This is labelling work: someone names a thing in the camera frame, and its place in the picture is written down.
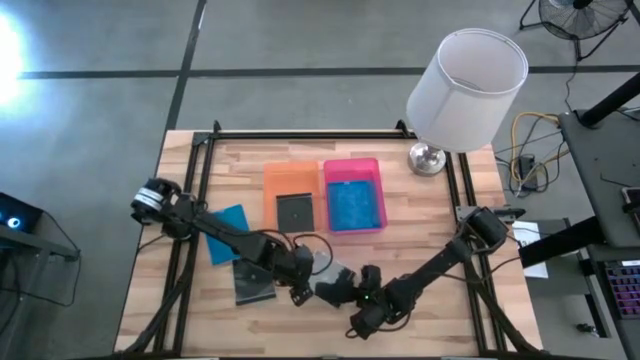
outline silver lamp base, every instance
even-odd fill
[[[439,173],[446,163],[444,151],[417,143],[409,150],[409,167],[416,175],[434,176]]]

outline wooden table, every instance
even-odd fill
[[[184,182],[192,131],[167,134],[157,176]],[[413,272],[438,253],[454,233],[446,174],[428,178],[412,174],[407,151],[415,140],[232,140],[216,141],[207,201],[210,210],[242,204],[252,229],[262,226],[262,169],[268,162],[324,161],[375,157],[380,162],[389,225],[376,234],[331,236],[336,259],[359,272],[365,264],[382,269],[383,284]],[[491,146],[468,154],[479,205],[504,205],[502,185]],[[197,167],[194,189],[198,189]],[[464,188],[458,172],[461,199]],[[141,242],[159,234],[147,228]],[[204,235],[199,242],[184,340],[184,356],[438,356],[476,355],[466,285],[440,278],[429,285],[401,331],[376,333],[369,340],[347,339],[354,304],[339,310],[318,298],[295,307],[288,289],[277,299],[235,306],[230,265],[212,266]],[[323,250],[320,242],[306,241]],[[162,298],[171,241],[159,241],[138,255],[116,350],[126,348],[147,325]],[[492,267],[517,256],[508,242],[490,257]],[[463,276],[461,266],[450,274]],[[498,301],[516,328],[541,347],[522,266],[512,262],[495,273]],[[483,308],[487,339],[493,335]],[[171,346],[175,316],[169,321]]]

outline table lamp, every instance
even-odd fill
[[[407,118],[419,143],[409,151],[418,175],[437,174],[444,151],[468,152],[491,142],[529,72],[524,52],[484,29],[448,35],[409,96]]]

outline fan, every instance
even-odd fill
[[[538,1],[540,22],[524,25],[535,2]],[[613,31],[627,18],[627,0],[532,0],[520,18],[520,30],[533,26],[544,26],[553,35],[574,43],[576,61],[591,56]],[[582,55],[580,40],[590,39],[606,32],[606,35],[586,55]]]

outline concrete floor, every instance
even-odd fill
[[[510,36],[532,66],[573,65],[569,42],[544,29],[517,31],[528,2],[209,0],[192,68],[420,67],[446,34],[465,27]],[[178,70],[196,4],[0,0],[5,19],[0,21],[19,38],[23,71]],[[530,17],[536,21],[536,12]],[[631,18],[583,65],[640,64],[639,31]],[[631,75],[578,74],[571,85],[572,106],[593,105]],[[530,75],[494,139],[495,149],[510,146],[515,114],[566,111],[568,77]],[[389,128],[405,118],[417,79],[190,79],[177,128],[210,128],[214,119],[226,129]],[[22,80],[17,85],[14,97],[0,105],[0,153],[10,154],[2,159],[0,191],[54,214],[84,256],[75,305],[62,309],[38,303],[30,318],[31,345],[23,347],[22,358],[104,355],[114,344],[140,234],[128,205],[154,172],[176,79]],[[520,139],[527,122],[519,129]],[[544,124],[536,133],[551,131]],[[528,152],[542,156],[560,141],[557,136],[537,142]],[[524,200],[507,193],[508,201],[526,208],[529,219],[575,222],[592,215],[584,189],[575,186],[580,181],[570,156],[561,160],[561,171],[546,193]],[[59,278],[69,286],[48,295],[65,298],[72,279]],[[545,348],[620,358],[616,339],[572,332],[574,318],[587,316],[580,301],[534,300]],[[567,306],[577,312],[574,318],[557,316]]]

